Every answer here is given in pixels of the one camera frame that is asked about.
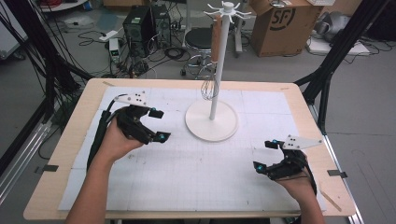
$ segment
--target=white pole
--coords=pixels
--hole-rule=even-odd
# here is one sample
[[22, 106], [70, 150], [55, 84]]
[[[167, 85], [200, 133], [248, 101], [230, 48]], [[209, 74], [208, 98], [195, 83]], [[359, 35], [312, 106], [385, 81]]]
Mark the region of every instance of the white pole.
[[[224, 12], [229, 12], [233, 10], [233, 3], [230, 2], [225, 2], [224, 3]], [[218, 106], [218, 98], [219, 98], [219, 92], [220, 92], [220, 82], [221, 82], [221, 75], [222, 75], [222, 68], [224, 65], [224, 57], [225, 57], [225, 50], [227, 47], [227, 38], [228, 38], [228, 30], [230, 29], [230, 17], [229, 16], [223, 16], [222, 17], [222, 25], [221, 25], [221, 37], [220, 37], [220, 47], [219, 47], [219, 61], [218, 61], [218, 66], [216, 69], [216, 83], [215, 86], [215, 91], [213, 94], [215, 94], [215, 97], [212, 99], [212, 107], [210, 110], [210, 119], [215, 119], [216, 116], [216, 108]]]

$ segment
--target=hand-mounted device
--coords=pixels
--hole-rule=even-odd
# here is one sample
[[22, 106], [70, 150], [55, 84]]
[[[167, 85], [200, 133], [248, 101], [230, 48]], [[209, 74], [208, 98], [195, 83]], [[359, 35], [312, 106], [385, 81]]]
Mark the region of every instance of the hand-mounted device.
[[305, 154], [301, 151], [303, 148], [313, 147], [321, 144], [321, 141], [306, 139], [298, 136], [289, 135], [285, 142], [273, 140], [265, 141], [265, 146], [269, 148], [280, 149], [283, 152], [284, 159], [277, 164], [267, 166], [266, 164], [253, 162], [253, 166], [258, 174], [267, 175], [271, 180], [279, 180], [284, 177], [297, 175], [304, 171], [308, 171], [309, 178], [311, 178], [312, 189], [317, 194], [317, 185], [314, 176], [309, 168], [308, 161]]
[[[110, 109], [115, 102], [125, 103], [129, 106], [118, 109], [113, 114], [111, 114]], [[163, 117], [163, 112], [161, 110], [147, 106], [146, 95], [143, 91], [136, 94], [123, 94], [114, 98], [107, 110], [102, 112], [102, 117], [99, 120], [98, 129], [96, 131], [96, 135], [91, 146], [90, 155], [87, 160], [87, 170], [89, 169], [94, 156], [99, 150], [99, 146], [102, 144], [108, 123], [116, 116], [117, 126], [121, 129], [126, 138], [136, 139], [137, 141], [146, 145], [150, 142], [166, 142], [166, 140], [168, 140], [169, 136], [171, 135], [170, 133], [155, 133], [144, 126], [140, 121], [140, 118], [147, 115], [147, 113], [149, 117], [156, 119], [161, 119]]]

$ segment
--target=power strip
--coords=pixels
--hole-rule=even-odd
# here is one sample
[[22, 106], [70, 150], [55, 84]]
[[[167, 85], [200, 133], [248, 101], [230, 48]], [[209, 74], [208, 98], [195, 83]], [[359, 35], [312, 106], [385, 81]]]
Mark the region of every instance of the power strip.
[[114, 35], [116, 35], [118, 33], [119, 32], [117, 32], [117, 31], [110, 31], [110, 32], [108, 32], [106, 34], [106, 36], [101, 36], [101, 37], [99, 37], [99, 39], [102, 40], [102, 41], [107, 41], [110, 37], [112, 37], [112, 36], [114, 36]]

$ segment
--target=chair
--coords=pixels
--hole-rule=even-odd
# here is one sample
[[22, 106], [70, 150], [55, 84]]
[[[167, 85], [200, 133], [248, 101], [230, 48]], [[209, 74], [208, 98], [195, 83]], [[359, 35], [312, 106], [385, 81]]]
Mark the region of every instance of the chair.
[[186, 71], [195, 75], [195, 79], [198, 77], [204, 77], [202, 75], [204, 71], [211, 71], [210, 65], [210, 52], [212, 44], [212, 28], [196, 28], [188, 31], [184, 37], [186, 47], [199, 54], [192, 56], [184, 65], [181, 70], [181, 75], [186, 75]]

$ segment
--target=computer tower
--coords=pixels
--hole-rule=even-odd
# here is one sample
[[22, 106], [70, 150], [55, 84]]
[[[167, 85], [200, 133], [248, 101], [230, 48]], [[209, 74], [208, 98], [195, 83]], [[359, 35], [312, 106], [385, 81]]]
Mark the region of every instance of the computer tower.
[[151, 11], [157, 35], [157, 47], [159, 49], [171, 47], [171, 18], [166, 5], [153, 5], [151, 6]]
[[149, 41], [155, 36], [150, 7], [132, 6], [122, 25], [131, 54], [147, 57]]

